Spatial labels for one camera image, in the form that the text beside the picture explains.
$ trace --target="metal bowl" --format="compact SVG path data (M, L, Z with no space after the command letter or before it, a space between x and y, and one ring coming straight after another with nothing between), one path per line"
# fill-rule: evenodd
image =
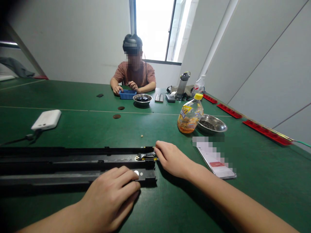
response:
M136 99L138 97L147 97L148 98L148 101L147 102L140 102L140 101L137 101ZM148 94L137 94L137 95L134 95L133 96L133 100L136 102L136 104L138 106L148 106L152 100L152 97Z
M208 123L212 124L214 126L214 130L213 129L210 129L210 128L207 128L205 127L204 125L201 124L201 121L207 121ZM203 114L200 122L198 123L198 126L199 129L201 129L202 131L206 132L206 133L209 133L209 134L214 134L214 133L222 133L222 132L225 132L227 131L227 126L226 124L219 120L218 118L214 117L214 116L211 116L211 115L208 115L208 114Z

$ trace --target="water bottle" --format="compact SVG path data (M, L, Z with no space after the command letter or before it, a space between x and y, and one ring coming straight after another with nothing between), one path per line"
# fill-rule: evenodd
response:
M184 104L177 120L177 126L182 133L192 133L203 116L201 99L203 95L195 94L194 99Z
M175 100L181 100L183 95L184 95L188 79L190 78L190 75L188 75L188 72L189 71L184 72L180 76L180 82L179 82L179 86L178 86L178 89L177 89L176 94L175 94Z
M201 77L196 81L194 88L191 92L191 98L194 98L195 94L203 91L204 84L205 84L204 78L205 78L205 75L201 75Z

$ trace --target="brown t-shirt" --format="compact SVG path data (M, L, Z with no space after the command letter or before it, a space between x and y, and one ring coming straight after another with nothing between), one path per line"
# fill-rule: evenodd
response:
M156 82L155 70L148 63L146 77L146 63L144 61L141 68L137 71L133 71L130 67L128 67L127 61L121 62L113 77L119 83L123 81L124 85L127 85L130 81L134 81L138 87L143 87L151 82Z

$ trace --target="man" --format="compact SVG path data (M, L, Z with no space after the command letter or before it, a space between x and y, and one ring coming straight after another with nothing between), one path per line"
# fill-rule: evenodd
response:
M113 93L119 95L123 88L119 83L123 82L137 93L145 93L156 88L155 70L151 65L143 61L143 42L136 35L128 34L123 41L123 50L128 61L121 62L116 73L110 80Z

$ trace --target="green table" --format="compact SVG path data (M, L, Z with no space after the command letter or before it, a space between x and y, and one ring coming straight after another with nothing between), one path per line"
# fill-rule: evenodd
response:
M149 108L141 109L131 100L114 96L109 85L32 79L8 80L1 85L0 142L32 133L30 127L41 112L60 109L62 116L57 128L43 132L31 146L141 147L154 146L157 140L163 140L177 145L189 158L205 166L191 142L192 136L203 135L197 130L184 135L177 128L177 118L185 102L152 101ZM155 98L161 92L164 90L157 88L149 94ZM244 125L242 119L234 119L207 100L202 104L204 113L218 116L228 126L224 134L209 137L217 152L236 168L237 178L227 182L298 231L311 232L311 155L295 145L277 145ZM121 118L113 119L115 114ZM24 141L14 146L30 145ZM191 184L172 177L158 163L156 174L157 187L142 188L133 212L120 231L233 231L226 218ZM17 230L79 201L83 195L2 198L2 221L9 231Z

